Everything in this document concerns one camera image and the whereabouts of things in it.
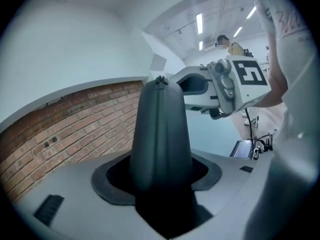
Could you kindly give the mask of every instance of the brick wall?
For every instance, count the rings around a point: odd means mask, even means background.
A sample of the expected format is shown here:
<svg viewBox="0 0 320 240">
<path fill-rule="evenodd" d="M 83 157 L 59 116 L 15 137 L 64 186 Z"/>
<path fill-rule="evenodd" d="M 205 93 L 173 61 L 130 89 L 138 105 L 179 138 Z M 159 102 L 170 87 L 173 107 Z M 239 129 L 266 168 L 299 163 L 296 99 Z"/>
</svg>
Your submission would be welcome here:
<svg viewBox="0 0 320 240">
<path fill-rule="evenodd" d="M 140 81 L 62 97 L 0 134 L 0 182 L 13 202 L 55 168 L 132 146 Z"/>
</svg>

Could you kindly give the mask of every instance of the person's arm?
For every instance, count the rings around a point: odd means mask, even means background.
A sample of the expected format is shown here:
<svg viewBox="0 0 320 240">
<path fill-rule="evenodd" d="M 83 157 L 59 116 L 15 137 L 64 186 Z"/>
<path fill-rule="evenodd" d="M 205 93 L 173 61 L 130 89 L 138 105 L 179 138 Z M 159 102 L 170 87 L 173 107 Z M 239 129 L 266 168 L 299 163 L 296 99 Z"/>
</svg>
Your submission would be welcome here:
<svg viewBox="0 0 320 240">
<path fill-rule="evenodd" d="M 232 45 L 232 55 L 244 56 L 244 50 L 237 43 Z"/>
<path fill-rule="evenodd" d="M 288 90 L 287 80 L 281 71 L 278 56 L 277 56 L 277 45 L 274 34 L 267 33 L 269 42 L 269 63 L 270 70 L 268 74 L 268 81 L 271 86 L 271 91 L 263 97 L 254 107 L 268 108 L 281 104 L 282 96 Z"/>
</svg>

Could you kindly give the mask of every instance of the white ceiling beam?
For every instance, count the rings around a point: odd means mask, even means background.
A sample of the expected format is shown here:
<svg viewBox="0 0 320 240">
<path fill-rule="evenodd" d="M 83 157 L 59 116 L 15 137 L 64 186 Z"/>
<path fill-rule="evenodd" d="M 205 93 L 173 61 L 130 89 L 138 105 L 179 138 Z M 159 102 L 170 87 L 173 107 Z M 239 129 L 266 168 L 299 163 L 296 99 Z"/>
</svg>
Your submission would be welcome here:
<svg viewBox="0 0 320 240">
<path fill-rule="evenodd" d="M 217 40 L 217 37 L 218 37 L 218 34 L 219 34 L 219 29 L 220 29 L 222 16 L 224 14 L 225 4 L 226 4 L 226 0 L 221 0 L 218 23 L 216 25 L 215 32 L 214 32 L 214 39 L 216 39 L 216 40 Z"/>
</svg>

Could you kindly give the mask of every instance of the person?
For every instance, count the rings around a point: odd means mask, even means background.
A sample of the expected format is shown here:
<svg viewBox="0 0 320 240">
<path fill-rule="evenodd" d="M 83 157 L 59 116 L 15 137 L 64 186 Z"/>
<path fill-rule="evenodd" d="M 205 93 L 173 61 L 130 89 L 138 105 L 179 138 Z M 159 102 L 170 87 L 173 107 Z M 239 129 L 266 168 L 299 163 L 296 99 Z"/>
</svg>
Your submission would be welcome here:
<svg viewBox="0 0 320 240">
<path fill-rule="evenodd" d="M 265 58 L 266 58 L 266 61 L 269 62 L 270 49 L 268 45 L 265 48 L 266 48 Z"/>
<path fill-rule="evenodd" d="M 255 0 L 254 3 L 270 48 L 268 81 L 271 87 L 255 107 L 268 108 L 283 102 L 282 96 L 299 79 L 300 72 L 312 67 L 319 56 L 310 30 L 290 0 Z M 293 117 L 286 110 L 274 142 L 280 143 L 298 134 Z"/>
<path fill-rule="evenodd" d="M 224 34 L 216 39 L 215 47 L 219 49 L 228 49 L 230 55 L 245 56 L 244 49 L 236 42 L 231 42 Z"/>
<path fill-rule="evenodd" d="M 228 53 L 230 55 L 246 56 L 245 50 L 241 47 L 241 45 L 236 42 L 230 41 L 229 38 L 227 38 L 224 34 L 218 36 L 218 38 L 216 39 L 215 46 L 219 49 L 228 49 Z M 257 120 L 258 109 L 255 107 L 249 107 L 248 114 L 251 123 L 254 124 Z M 242 111 L 242 117 L 247 118 L 247 114 L 244 110 Z M 244 125 L 250 125 L 249 119 L 244 121 Z"/>
</svg>

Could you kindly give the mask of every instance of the white t-shirt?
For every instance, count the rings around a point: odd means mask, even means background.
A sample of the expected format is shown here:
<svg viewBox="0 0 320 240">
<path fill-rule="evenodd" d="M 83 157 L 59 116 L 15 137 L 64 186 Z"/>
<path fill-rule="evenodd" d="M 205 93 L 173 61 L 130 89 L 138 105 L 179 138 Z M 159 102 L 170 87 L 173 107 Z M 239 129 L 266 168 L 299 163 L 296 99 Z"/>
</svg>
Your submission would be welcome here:
<svg viewBox="0 0 320 240">
<path fill-rule="evenodd" d="M 317 57 L 312 34 L 290 0 L 255 0 L 255 7 L 262 28 L 275 35 L 278 62 L 290 89 L 299 73 Z M 286 111 L 275 142 L 283 142 L 297 134 L 299 129 L 294 127 L 293 118 Z"/>
</svg>

